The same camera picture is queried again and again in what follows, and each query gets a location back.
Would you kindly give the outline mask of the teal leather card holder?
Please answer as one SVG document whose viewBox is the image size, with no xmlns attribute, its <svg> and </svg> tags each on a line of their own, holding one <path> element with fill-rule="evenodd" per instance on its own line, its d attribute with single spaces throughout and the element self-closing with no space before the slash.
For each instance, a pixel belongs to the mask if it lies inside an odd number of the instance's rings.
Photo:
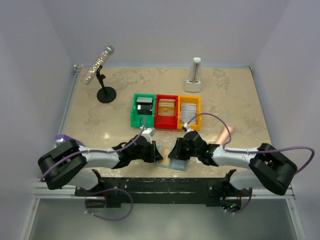
<svg viewBox="0 0 320 240">
<path fill-rule="evenodd" d="M 164 147 L 164 146 L 159 146 L 157 148 L 158 151 L 160 151 L 161 147 Z M 172 169 L 172 170 L 177 170 L 177 171 L 186 171 L 187 166 L 188 166 L 188 161 L 179 160 L 179 159 L 170 159 L 169 166 L 160 165 L 159 162 L 155 162 L 155 165 L 157 167 L 166 168 L 166 169 Z"/>
</svg>

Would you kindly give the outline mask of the black VIP card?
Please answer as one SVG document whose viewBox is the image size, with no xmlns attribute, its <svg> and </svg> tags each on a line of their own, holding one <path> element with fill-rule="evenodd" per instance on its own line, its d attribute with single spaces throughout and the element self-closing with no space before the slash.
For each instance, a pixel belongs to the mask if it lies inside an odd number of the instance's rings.
<svg viewBox="0 0 320 240">
<path fill-rule="evenodd" d="M 152 115 L 153 105 L 152 104 L 138 104 L 137 114 L 138 115 Z"/>
</svg>

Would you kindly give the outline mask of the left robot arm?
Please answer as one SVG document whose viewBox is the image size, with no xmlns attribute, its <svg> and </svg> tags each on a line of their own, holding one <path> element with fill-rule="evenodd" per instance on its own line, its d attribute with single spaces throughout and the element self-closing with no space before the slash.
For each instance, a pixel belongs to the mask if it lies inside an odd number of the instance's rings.
<svg viewBox="0 0 320 240">
<path fill-rule="evenodd" d="M 132 161 L 145 163 L 162 161 L 156 142 L 145 135 L 136 135 L 129 142 L 121 142 L 107 149 L 88 148 L 71 138 L 41 156 L 37 163 L 42 173 L 40 181 L 48 189 L 56 190 L 71 185 L 100 195 L 104 184 L 94 168 L 121 169 Z"/>
</svg>

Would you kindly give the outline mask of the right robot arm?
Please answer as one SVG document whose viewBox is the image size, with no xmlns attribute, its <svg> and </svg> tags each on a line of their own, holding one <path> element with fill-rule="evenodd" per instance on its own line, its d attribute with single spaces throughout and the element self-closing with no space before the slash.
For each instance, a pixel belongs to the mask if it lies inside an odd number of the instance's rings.
<svg viewBox="0 0 320 240">
<path fill-rule="evenodd" d="M 223 192 L 234 196 L 246 188 L 266 188 L 270 192 L 283 196 L 298 168 L 295 163 L 275 148 L 263 143 L 258 148 L 223 148 L 220 144 L 206 143 L 196 131 L 189 131 L 183 137 L 177 138 L 168 157 L 187 161 L 197 158 L 206 166 L 232 166 L 243 168 L 227 176 L 223 183 Z"/>
</svg>

